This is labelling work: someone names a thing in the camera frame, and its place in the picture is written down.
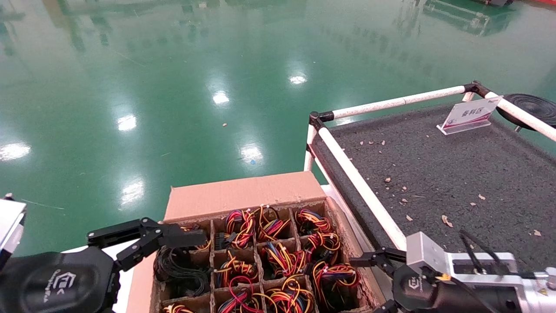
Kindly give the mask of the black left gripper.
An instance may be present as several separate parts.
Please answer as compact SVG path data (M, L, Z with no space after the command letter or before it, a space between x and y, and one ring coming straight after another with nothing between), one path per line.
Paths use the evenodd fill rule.
M116 255L100 249L133 240ZM141 218L92 230L85 250L47 252L11 258L1 270L3 313L110 313L119 293L120 273L161 248L191 248L207 243L204 230L183 230Z

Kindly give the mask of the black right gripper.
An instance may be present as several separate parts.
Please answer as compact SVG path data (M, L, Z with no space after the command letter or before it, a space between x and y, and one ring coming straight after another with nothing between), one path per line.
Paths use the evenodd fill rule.
M399 305L413 313L490 313L485 304L497 313L516 313L517 294L512 287L470 287L473 295L454 283L431 283L409 266L396 269L392 262L404 263L407 252L382 247L350 257L353 267L378 267L393 278L393 298L377 306L374 313L397 313Z

